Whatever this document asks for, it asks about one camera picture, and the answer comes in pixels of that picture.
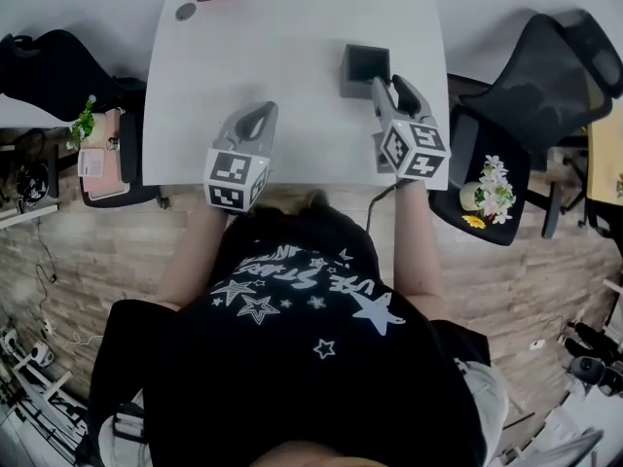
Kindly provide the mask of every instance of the white table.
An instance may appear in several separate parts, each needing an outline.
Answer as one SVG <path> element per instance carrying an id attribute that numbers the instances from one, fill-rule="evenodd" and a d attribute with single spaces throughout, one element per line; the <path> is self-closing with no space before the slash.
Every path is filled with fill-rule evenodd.
<path id="1" fill-rule="evenodd" d="M 391 72 L 426 97 L 449 143 L 446 66 L 434 0 L 219 0 L 175 19 L 166 0 L 149 71 L 146 184 L 197 184 L 223 121 L 251 102 L 279 107 L 272 183 L 387 186 L 371 100 L 339 96 L 347 43 L 388 48 Z M 448 162 L 429 182 L 447 188 Z"/>

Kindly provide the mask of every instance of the office chair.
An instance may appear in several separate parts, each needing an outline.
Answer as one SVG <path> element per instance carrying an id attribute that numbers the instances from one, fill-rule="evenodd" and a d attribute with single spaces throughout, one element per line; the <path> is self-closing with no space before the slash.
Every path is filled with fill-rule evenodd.
<path id="1" fill-rule="evenodd" d="M 142 117 L 146 84 L 133 78 L 111 78 L 89 51 L 71 33 L 56 29 L 36 40 L 7 35 L 0 42 L 0 93 L 33 104 L 62 121 L 71 122 L 84 110 L 89 95 L 95 95 L 94 112 L 122 108 L 120 158 L 122 180 L 129 191 L 121 196 L 91 200 L 91 207 L 120 207 L 156 199 L 168 207 L 160 187 L 143 186 L 141 171 Z M 58 173 L 77 162 L 77 154 L 57 157 L 53 147 L 47 161 L 50 196 L 58 197 Z"/>
<path id="2" fill-rule="evenodd" d="M 495 83 L 458 98 L 461 105 L 451 116 L 450 194 L 430 193 L 430 206 L 464 232 L 511 244 L 527 200 L 546 211 L 541 235 L 550 238 L 561 189 L 552 185 L 549 196 L 529 191 L 530 170 L 545 170 L 547 150 L 607 116 L 612 97 L 623 92 L 623 63 L 597 22 L 583 11 L 567 14 L 567 19 L 564 27 L 549 16 L 535 15 Z M 504 161 L 517 201 L 510 209 L 513 220 L 480 230 L 461 218 L 468 213 L 460 208 L 458 191 L 478 180 L 485 155 Z"/>

